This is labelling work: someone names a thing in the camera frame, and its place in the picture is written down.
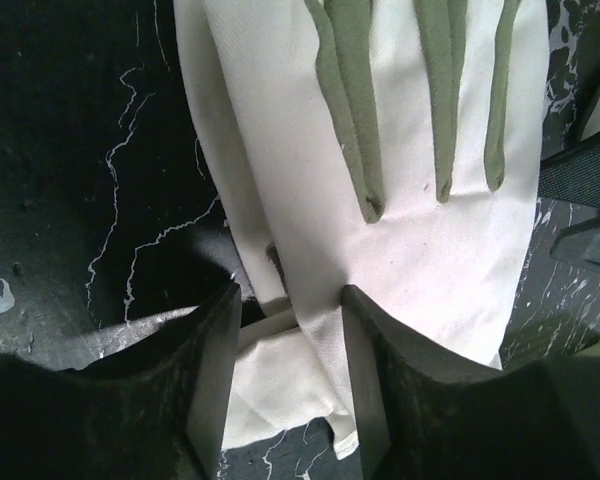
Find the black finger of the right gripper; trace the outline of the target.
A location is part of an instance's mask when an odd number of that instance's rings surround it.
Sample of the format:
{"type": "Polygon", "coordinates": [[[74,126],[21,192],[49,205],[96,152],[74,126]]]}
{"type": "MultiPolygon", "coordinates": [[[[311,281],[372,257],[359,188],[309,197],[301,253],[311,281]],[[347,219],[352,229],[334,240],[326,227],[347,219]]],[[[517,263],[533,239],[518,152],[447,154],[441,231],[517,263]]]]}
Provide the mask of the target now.
{"type": "MultiPolygon", "coordinates": [[[[600,134],[545,161],[539,195],[600,211],[600,134]]],[[[600,272],[600,215],[561,230],[550,255],[600,272]]]]}

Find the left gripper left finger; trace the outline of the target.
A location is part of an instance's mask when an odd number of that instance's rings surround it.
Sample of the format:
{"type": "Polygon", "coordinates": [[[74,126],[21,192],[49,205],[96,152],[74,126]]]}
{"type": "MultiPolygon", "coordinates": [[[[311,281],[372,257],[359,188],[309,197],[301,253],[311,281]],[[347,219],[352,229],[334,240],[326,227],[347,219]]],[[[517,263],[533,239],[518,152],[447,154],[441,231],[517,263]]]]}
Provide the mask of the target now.
{"type": "Polygon", "coordinates": [[[241,322],[229,283],[88,367],[0,354],[0,479],[211,479],[241,322]]]}

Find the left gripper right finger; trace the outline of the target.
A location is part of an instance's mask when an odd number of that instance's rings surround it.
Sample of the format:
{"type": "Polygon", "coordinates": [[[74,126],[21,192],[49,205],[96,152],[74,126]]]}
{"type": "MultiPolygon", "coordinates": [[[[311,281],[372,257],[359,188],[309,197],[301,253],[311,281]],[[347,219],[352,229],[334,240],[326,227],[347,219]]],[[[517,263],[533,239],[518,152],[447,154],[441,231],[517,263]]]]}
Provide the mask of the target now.
{"type": "Polygon", "coordinates": [[[367,479],[600,479],[600,343],[503,372],[341,295],[367,479]]]}

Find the white glove green fingertips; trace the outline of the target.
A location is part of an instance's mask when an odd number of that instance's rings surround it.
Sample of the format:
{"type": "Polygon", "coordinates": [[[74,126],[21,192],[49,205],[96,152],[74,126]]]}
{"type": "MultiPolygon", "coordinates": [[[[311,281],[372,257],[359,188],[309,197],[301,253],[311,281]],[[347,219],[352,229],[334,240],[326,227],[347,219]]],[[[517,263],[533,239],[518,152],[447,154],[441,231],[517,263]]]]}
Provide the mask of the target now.
{"type": "Polygon", "coordinates": [[[358,447],[340,294],[498,367],[529,245],[543,1],[178,1],[191,118],[265,318],[222,446],[316,418],[358,447]]]}

